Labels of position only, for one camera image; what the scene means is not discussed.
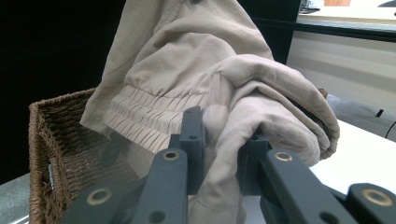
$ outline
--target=black wall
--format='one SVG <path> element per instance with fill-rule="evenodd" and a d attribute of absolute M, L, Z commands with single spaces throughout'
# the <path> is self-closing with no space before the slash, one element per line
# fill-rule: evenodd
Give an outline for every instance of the black wall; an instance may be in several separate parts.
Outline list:
<path fill-rule="evenodd" d="M 29 104 L 99 84 L 124 2 L 0 2 L 0 184 L 29 172 Z"/>
<path fill-rule="evenodd" d="M 265 22 L 259 22 L 259 20 L 295 22 L 301 0 L 239 0 L 238 2 L 262 32 L 265 41 L 273 52 L 274 59 L 279 63 L 286 64 L 293 30 L 284 29 L 280 26 L 270 27 Z"/>

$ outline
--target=table surface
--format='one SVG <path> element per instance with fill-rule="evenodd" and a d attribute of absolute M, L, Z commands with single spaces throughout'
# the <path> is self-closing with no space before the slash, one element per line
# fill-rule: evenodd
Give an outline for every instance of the table surface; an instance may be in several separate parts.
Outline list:
<path fill-rule="evenodd" d="M 396 194 L 396 143 L 338 120 L 341 137 L 337 151 L 311 167 L 326 186 L 344 194 L 350 185 L 371 183 Z M 265 223 L 260 197 L 245 197 L 247 224 Z"/>

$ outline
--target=bolt hole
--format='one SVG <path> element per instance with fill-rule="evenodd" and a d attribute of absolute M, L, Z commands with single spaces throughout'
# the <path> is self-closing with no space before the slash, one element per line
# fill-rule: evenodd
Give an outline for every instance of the bolt hole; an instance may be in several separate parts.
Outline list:
<path fill-rule="evenodd" d="M 328 212 L 320 213 L 320 218 L 328 224 L 338 224 L 338 218 Z"/>
<path fill-rule="evenodd" d="M 103 190 L 103 191 L 98 191 L 98 192 L 94 193 L 94 194 L 92 195 L 92 198 L 93 198 L 94 200 L 102 200 L 102 199 L 104 199 L 107 195 L 108 195 L 108 192 Z"/>
<path fill-rule="evenodd" d="M 111 198 L 109 189 L 96 189 L 87 198 L 90 205 L 98 205 L 107 202 Z"/>
<path fill-rule="evenodd" d="M 275 154 L 275 158 L 277 158 L 280 161 L 292 161 L 293 157 L 286 152 L 278 152 Z"/>
<path fill-rule="evenodd" d="M 165 220 L 165 213 L 161 211 L 154 211 L 148 215 L 149 223 L 162 223 Z"/>
<path fill-rule="evenodd" d="M 363 196 L 370 202 L 380 206 L 392 206 L 393 200 L 384 192 L 376 189 L 364 189 Z"/>
<path fill-rule="evenodd" d="M 163 158 L 166 161 L 174 161 L 174 160 L 177 160 L 178 157 L 179 157 L 179 155 L 175 151 L 170 151 L 170 152 L 167 152 L 167 153 L 163 154 Z"/>
<path fill-rule="evenodd" d="M 176 157 L 177 155 L 176 155 L 176 153 L 175 152 L 169 152 L 169 153 L 166 153 L 166 158 L 168 158 L 168 159 L 173 159 L 174 157 Z"/>

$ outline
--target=crumpled cloth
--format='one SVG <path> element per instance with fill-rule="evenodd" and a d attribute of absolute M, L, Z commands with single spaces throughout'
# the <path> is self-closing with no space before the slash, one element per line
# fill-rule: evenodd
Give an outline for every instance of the crumpled cloth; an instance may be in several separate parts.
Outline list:
<path fill-rule="evenodd" d="M 196 105 L 204 110 L 207 174 L 189 202 L 189 223 L 244 221 L 237 150 L 257 129 L 308 166 L 329 158 L 340 135 L 318 89 L 273 60 L 237 1 L 127 0 L 81 124 L 120 133 L 150 163 L 180 132 L 183 111 Z"/>

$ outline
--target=wicker basket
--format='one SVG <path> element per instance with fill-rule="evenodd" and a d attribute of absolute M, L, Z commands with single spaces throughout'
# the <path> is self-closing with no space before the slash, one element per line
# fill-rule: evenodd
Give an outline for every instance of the wicker basket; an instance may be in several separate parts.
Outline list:
<path fill-rule="evenodd" d="M 80 91 L 30 105 L 30 223 L 58 223 L 91 183 L 137 179 L 122 159 L 109 168 L 100 165 L 108 140 L 79 124 L 92 93 Z"/>

